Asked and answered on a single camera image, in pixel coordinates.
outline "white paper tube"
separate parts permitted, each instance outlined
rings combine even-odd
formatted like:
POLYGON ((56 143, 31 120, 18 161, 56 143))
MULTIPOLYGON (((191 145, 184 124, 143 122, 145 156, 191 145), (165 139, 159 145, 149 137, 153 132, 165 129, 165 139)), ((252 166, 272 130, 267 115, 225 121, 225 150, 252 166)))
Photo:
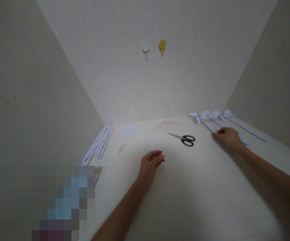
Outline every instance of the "white paper tube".
POLYGON ((95 154, 96 153, 96 149, 99 148, 99 144, 102 142, 103 138, 104 138, 104 135, 105 135, 105 132, 106 130, 108 129, 108 127, 106 127, 104 129, 104 131, 102 132, 99 140, 97 141, 97 143, 95 144, 94 148, 92 149, 91 153, 95 154))
POLYGON ((202 124, 206 126, 207 129, 209 129, 212 133, 217 133, 208 123, 206 123, 205 120, 201 120, 202 124))
POLYGON ((100 149, 100 145, 101 145, 101 143, 104 141, 105 135, 107 134, 109 128, 110 128, 110 126, 109 126, 109 127, 106 127, 106 129, 105 129, 105 131, 103 132, 102 136, 101 136, 100 139, 98 140, 98 143, 97 143, 97 144, 95 145, 95 147, 94 147, 93 153, 94 153, 96 156, 97 156, 97 153, 98 153, 98 151, 99 151, 99 149, 100 149))
POLYGON ((92 149, 94 148, 95 144, 97 143, 97 141, 99 140, 99 138, 101 137, 102 133, 104 131, 104 128, 102 128, 97 136, 97 138, 95 139, 95 141, 92 143, 91 147, 89 148, 89 150, 87 151, 86 155, 84 156, 84 158, 82 159, 82 162, 85 162, 86 159, 88 159, 88 157, 91 154, 92 149))
POLYGON ((83 166, 89 166, 89 164, 90 164, 91 159, 92 159, 93 156, 94 156, 94 154, 92 153, 92 154, 87 158, 87 160, 86 160, 84 163, 82 163, 82 165, 83 165, 83 166))
MULTIPOLYGON (((213 121, 215 124, 217 124, 219 127, 225 127, 224 125, 222 125, 220 122, 217 122, 217 121, 215 121, 215 120, 213 120, 213 119, 211 119, 211 121, 213 121)), ((246 145, 246 146, 249 146, 250 145, 250 143, 248 143, 246 140, 244 140, 244 139, 242 139, 241 137, 240 137, 240 139, 241 139, 241 142, 244 144, 244 145, 246 145)))
POLYGON ((260 140, 262 140, 264 142, 269 142, 270 141, 270 139, 268 139, 266 137, 263 137, 263 136, 259 135, 258 133, 255 133, 253 130, 245 127, 244 125, 240 124, 236 120, 233 120, 230 117, 226 117, 226 119, 231 121, 232 123, 236 124, 237 126, 241 127, 242 129, 246 130, 247 132, 249 132, 250 134, 254 135, 255 137, 259 138, 260 140))
POLYGON ((105 153, 105 149, 106 149, 106 147, 107 147, 107 145, 108 145, 109 139, 110 139, 110 137, 111 137, 111 135, 112 135, 113 132, 114 132, 114 128, 112 128, 111 131, 110 131, 110 133, 109 133, 109 136, 108 136, 108 138, 107 138, 107 140, 106 140, 106 143, 105 143, 105 145, 104 145, 104 147, 103 147, 103 149, 102 149, 102 151, 101 151, 101 153, 100 153, 100 157, 99 157, 99 159, 102 159, 102 157, 103 157, 103 155, 104 155, 104 153, 105 153))
POLYGON ((99 144, 99 148, 97 148, 97 150, 95 151, 95 155, 97 158, 99 158, 101 150, 103 149, 105 142, 106 142, 112 128, 113 128, 112 125, 110 125, 110 127, 107 129, 106 133, 104 134, 103 140, 99 144))

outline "white wall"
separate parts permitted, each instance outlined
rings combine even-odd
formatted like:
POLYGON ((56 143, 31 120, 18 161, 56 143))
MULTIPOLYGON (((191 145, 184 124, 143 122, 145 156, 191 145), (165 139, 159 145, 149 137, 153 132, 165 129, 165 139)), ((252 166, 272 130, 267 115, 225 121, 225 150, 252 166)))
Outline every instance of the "white wall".
POLYGON ((80 165, 103 125, 37 3, 0 1, 0 165, 80 165))
POLYGON ((108 124, 223 109, 277 0, 37 2, 108 124))
POLYGON ((290 1, 275 7, 227 108, 290 147, 290 1))

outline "table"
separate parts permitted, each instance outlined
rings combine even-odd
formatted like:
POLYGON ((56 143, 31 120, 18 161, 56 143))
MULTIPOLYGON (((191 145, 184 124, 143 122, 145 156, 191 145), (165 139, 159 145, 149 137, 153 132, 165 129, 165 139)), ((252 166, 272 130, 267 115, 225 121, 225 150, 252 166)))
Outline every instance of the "table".
MULTIPOLYGON (((166 162, 157 169, 126 240, 290 239, 290 214, 245 162, 201 123, 183 116, 133 124, 138 125, 133 137, 118 137, 122 125, 114 125, 103 159, 90 163, 101 167, 101 173, 95 209, 88 210, 81 240, 90 240, 109 217, 135 181, 141 157, 151 150, 162 150, 166 162), (167 132, 194 136, 194 146, 167 132), (125 148, 117 154, 121 145, 125 148)), ((264 143, 227 120, 223 124, 234 127, 253 152, 290 175, 289 147, 274 139, 264 143)))

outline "paper sheet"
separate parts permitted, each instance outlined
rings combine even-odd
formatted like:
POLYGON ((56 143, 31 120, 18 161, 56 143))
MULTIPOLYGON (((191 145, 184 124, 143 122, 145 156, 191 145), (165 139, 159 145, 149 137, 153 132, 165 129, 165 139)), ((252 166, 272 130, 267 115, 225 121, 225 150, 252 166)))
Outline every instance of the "paper sheet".
POLYGON ((118 134, 119 137, 134 136, 137 130, 137 125, 123 126, 118 134))

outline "scissors blade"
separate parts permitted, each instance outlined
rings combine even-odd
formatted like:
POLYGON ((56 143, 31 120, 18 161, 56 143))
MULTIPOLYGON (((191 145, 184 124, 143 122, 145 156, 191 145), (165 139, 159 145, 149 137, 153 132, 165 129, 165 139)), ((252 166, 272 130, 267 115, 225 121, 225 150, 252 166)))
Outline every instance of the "scissors blade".
POLYGON ((177 136, 177 135, 174 135, 174 134, 168 133, 168 132, 167 132, 167 134, 170 134, 170 135, 172 135, 172 136, 175 136, 175 137, 177 137, 177 138, 179 138, 179 139, 184 139, 184 140, 186 140, 184 137, 180 137, 180 136, 177 136))

